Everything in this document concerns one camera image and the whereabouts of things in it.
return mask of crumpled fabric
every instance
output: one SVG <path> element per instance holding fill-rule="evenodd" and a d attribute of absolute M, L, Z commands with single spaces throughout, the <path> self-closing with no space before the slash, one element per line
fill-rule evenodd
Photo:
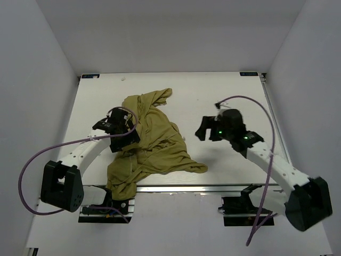
<path fill-rule="evenodd" d="M 207 171 L 205 164 L 191 159 L 178 127 L 157 108 L 165 105 L 171 95 L 172 89 L 168 88 L 129 96 L 122 103 L 137 114 L 136 130 L 141 141 L 124 147 L 108 166 L 107 188 L 112 191 L 112 199 L 134 197 L 136 183 L 153 173 Z"/>

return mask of white table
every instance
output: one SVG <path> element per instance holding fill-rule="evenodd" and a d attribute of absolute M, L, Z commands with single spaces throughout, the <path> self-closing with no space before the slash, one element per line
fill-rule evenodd
<path fill-rule="evenodd" d="M 247 95 L 267 109 L 259 77 L 241 77 L 239 73 L 150 73 L 101 74 L 81 79 L 65 141 L 88 135 L 90 128 L 106 112 L 120 106 L 129 95 L 172 88 L 173 95 L 160 109 L 176 123 L 185 137 L 193 159 L 208 165 L 204 174 L 173 172 L 153 174 L 139 182 L 148 186 L 240 185 L 264 183 L 265 173 L 234 152 L 226 141 L 201 142 L 194 136 L 203 115 L 216 115 L 214 103 L 232 95 Z M 271 143 L 269 122 L 254 103 L 235 99 L 231 107 L 243 114 L 249 130 Z M 275 152 L 283 155 L 278 136 Z M 60 156 L 75 146 L 63 148 Z M 107 166 L 114 159 L 105 150 L 83 176 L 84 184 L 107 182 Z M 39 248 L 38 256 L 90 255 L 320 255 L 331 253 L 322 224 L 301 233 L 285 217 L 274 227 L 264 227 L 245 247 L 250 227 L 224 227 L 220 195 L 143 194 L 135 199 L 132 221 L 125 224 L 78 223 L 78 214 L 62 212 L 50 217 L 35 217 L 27 247 Z M 40 203 L 39 211 L 54 207 Z"/>

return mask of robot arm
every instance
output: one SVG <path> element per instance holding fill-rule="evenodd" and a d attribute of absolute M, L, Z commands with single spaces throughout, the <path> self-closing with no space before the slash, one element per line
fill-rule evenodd
<path fill-rule="evenodd" d="M 97 186 L 83 186 L 82 176 L 104 149 L 110 147 L 114 153 L 140 141 L 135 130 L 124 137 L 110 137 L 127 133 L 128 128 L 133 128 L 128 115 L 122 109 L 113 109 L 110 117 L 98 121 L 92 127 L 89 141 L 80 143 L 57 162 L 49 161 L 44 167 L 41 200 L 70 212 L 75 212 L 80 206 L 106 206 L 106 201 L 111 201 L 111 191 Z"/>
<path fill-rule="evenodd" d="M 229 141 L 235 151 L 267 172 L 272 154 L 269 146 L 256 132 L 246 130 L 237 109 L 222 109 L 217 116 L 204 116 L 196 131 L 201 141 L 205 140 L 207 129 L 211 141 Z M 296 229 L 305 231 L 332 214 L 328 185 L 321 177 L 310 178 L 278 155 L 273 157 L 271 177 L 282 192 L 268 191 L 263 208 L 286 216 Z M 262 195 L 261 186 L 251 185 L 241 192 L 241 205 L 246 209 L 258 207 Z M 228 207 L 223 205 L 222 209 L 226 211 Z"/>

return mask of cable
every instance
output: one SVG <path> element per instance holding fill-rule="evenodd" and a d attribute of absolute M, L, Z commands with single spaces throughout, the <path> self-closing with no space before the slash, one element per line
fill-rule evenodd
<path fill-rule="evenodd" d="M 129 221 L 127 220 L 127 218 L 119 211 L 117 210 L 116 208 L 114 207 L 105 207 L 105 206 L 93 206 L 93 205 L 90 205 L 88 206 L 89 208 L 91 209 L 97 209 L 97 210 L 113 210 L 115 212 L 117 212 L 119 215 L 121 215 L 121 217 L 124 219 L 124 221 L 126 223 L 129 223 Z"/>
<path fill-rule="evenodd" d="M 270 125 L 271 125 L 271 131 L 272 131 L 272 145 L 271 145 L 271 149 L 270 149 L 270 162 L 269 162 L 269 167 L 267 168 L 267 176 L 266 176 L 266 180 L 265 180 L 265 185 L 264 185 L 264 190 L 263 190 L 263 194 L 262 194 L 262 198 L 261 198 L 261 202 L 259 204 L 259 208 L 258 208 L 258 211 L 257 211 L 257 214 L 256 214 L 256 218 L 255 218 L 255 221 L 254 221 L 254 224 L 252 226 L 252 229 L 251 229 L 251 232 L 250 232 L 250 235 L 246 241 L 246 246 L 249 246 L 254 234 L 257 232 L 257 230 L 269 219 L 269 218 L 272 218 L 274 216 L 276 216 L 276 214 L 274 215 L 271 215 L 272 213 L 269 213 L 268 216 L 266 216 L 264 218 L 264 220 L 259 224 L 257 225 L 258 221 L 259 221 L 259 216 L 261 215 L 262 213 L 262 208 L 263 208 L 263 204 L 264 204 L 264 201 L 265 201 L 265 196 L 266 196 L 266 192 L 267 192 L 267 189 L 269 187 L 269 182 L 270 182 L 270 177 L 271 177 L 271 168 L 272 168 L 272 163 L 273 163 L 273 151 L 275 149 L 275 129 L 274 129 L 274 126 L 273 126 L 273 123 L 272 123 L 272 120 L 271 120 L 271 117 L 269 115 L 269 113 L 267 112 L 267 110 L 264 108 L 264 106 L 259 103 L 257 100 L 253 99 L 253 98 L 250 98 L 250 97 L 247 97 L 247 96 L 243 96 L 243 95 L 235 95 L 235 96 L 231 96 L 231 97 L 228 97 L 222 101 L 219 101 L 218 104 L 221 104 L 225 101 L 228 101 L 228 100 L 231 100 L 231 99 L 235 99 L 235 98 L 243 98 L 243 99 L 247 99 L 247 100 L 250 100 L 250 101 L 253 101 L 254 103 L 256 103 L 257 105 L 259 105 L 263 111 L 266 113 L 266 116 L 268 117 L 269 121 L 270 121 Z"/>
<path fill-rule="evenodd" d="M 137 118 L 137 115 L 132 112 L 130 109 L 128 108 L 125 108 L 125 107 L 114 107 L 112 108 L 109 112 L 111 112 L 113 109 L 115 108 L 121 108 L 121 109 L 125 109 L 127 111 L 129 111 L 130 113 L 133 114 L 133 116 L 135 117 L 135 120 L 136 120 L 136 123 L 134 125 L 134 127 L 126 132 L 126 133 L 123 133 L 123 134 L 114 134 L 114 135 L 105 135 L 105 136 L 98 136 L 98 137 L 92 137 L 92 138 L 86 138 L 86 139 L 81 139 L 81 140 L 74 140 L 74 141 L 69 141 L 69 142 L 65 142 L 65 143 L 61 143 L 61 144 L 57 144 L 57 145 L 54 145 L 54 146 L 50 146 L 50 147 L 47 147 L 41 151 L 39 151 L 38 153 L 36 153 L 34 156 L 32 156 L 27 162 L 26 164 L 23 166 L 23 168 L 21 169 L 21 172 L 20 172 L 20 175 L 19 175 L 19 180 L 18 180 L 18 191 L 19 191 L 19 197 L 20 197 L 20 200 L 22 202 L 22 204 L 24 205 L 24 207 L 31 213 L 35 214 L 35 215 L 41 215 L 41 216 L 46 216 L 46 215 L 51 215 L 51 214 L 55 214 L 55 213 L 59 213 L 59 212 L 62 212 L 64 211 L 63 209 L 60 209 L 60 210 L 57 210 L 57 211 L 53 211 L 53 212 L 37 212 L 35 211 L 34 209 L 32 209 L 28 204 L 27 202 L 25 201 L 24 197 L 23 197 L 23 193 L 22 193 L 22 178 L 23 178 L 23 175 L 28 167 L 28 165 L 36 158 L 38 157 L 39 155 L 41 155 L 42 153 L 45 153 L 51 149 L 55 149 L 55 148 L 60 148 L 60 147 L 63 147 L 63 146 L 67 146 L 67 145 L 71 145 L 71 144 L 77 144 L 77 143 L 81 143 L 81 142 L 88 142 L 88 141 L 91 141 L 91 140 L 100 140 L 100 139 L 105 139 L 105 138 L 114 138 L 114 137 L 124 137 L 124 136 L 127 136 L 129 135 L 130 133 L 132 133 L 135 129 L 136 129 L 136 126 L 139 122 L 139 119 Z"/>

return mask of gray wall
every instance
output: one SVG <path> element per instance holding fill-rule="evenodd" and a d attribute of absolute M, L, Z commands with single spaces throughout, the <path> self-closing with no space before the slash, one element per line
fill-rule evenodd
<path fill-rule="evenodd" d="M 341 255 L 341 2 L 307 0 L 268 74 L 294 164 L 325 178 L 334 215 L 323 222 Z"/>
<path fill-rule="evenodd" d="M 305 0 L 37 0 L 78 75 L 267 71 Z"/>
<path fill-rule="evenodd" d="M 77 80 L 34 0 L 1 1 L 0 38 L 0 254 L 17 256 L 33 218 L 19 200 L 19 172 L 35 152 L 60 141 Z M 33 162 L 25 176 L 32 207 L 52 154 Z"/>

